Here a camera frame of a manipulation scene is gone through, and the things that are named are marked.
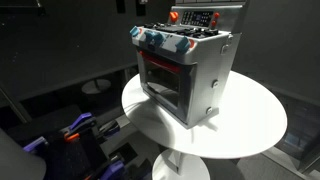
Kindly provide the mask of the grey toy cooker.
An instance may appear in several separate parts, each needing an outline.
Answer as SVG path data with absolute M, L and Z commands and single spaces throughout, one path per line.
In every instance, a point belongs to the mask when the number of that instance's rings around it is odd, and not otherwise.
M 189 129 L 219 112 L 249 3 L 181 3 L 130 30 L 143 91 Z

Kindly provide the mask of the small round background table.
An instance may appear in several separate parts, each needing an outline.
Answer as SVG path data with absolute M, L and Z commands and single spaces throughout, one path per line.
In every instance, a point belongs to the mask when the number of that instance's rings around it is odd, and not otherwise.
M 94 79 L 85 83 L 81 91 L 88 95 L 106 92 L 111 87 L 111 82 L 106 79 Z

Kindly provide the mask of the purple black clamp stand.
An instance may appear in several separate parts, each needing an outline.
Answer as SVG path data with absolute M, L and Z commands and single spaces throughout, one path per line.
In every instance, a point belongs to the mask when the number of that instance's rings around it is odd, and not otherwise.
M 44 180 L 152 180 L 147 159 L 138 167 L 128 167 L 138 156 L 129 143 L 110 154 L 103 152 L 101 144 L 120 129 L 115 120 L 98 126 L 91 113 L 83 113 L 70 126 L 34 139 L 23 150 L 45 160 Z

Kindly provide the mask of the round white table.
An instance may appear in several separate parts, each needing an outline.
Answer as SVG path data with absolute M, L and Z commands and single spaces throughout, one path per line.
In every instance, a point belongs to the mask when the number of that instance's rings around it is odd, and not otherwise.
M 237 159 L 259 154 L 279 142 L 287 115 L 267 88 L 231 72 L 219 113 L 187 129 L 146 95 L 134 76 L 122 93 L 129 121 L 167 149 L 156 158 L 152 180 L 210 180 L 204 160 Z

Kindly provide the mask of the white rounded object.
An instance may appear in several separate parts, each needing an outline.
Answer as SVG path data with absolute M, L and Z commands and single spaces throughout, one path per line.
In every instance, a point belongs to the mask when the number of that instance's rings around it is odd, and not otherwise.
M 23 150 L 0 129 L 0 180 L 43 180 L 45 161 Z

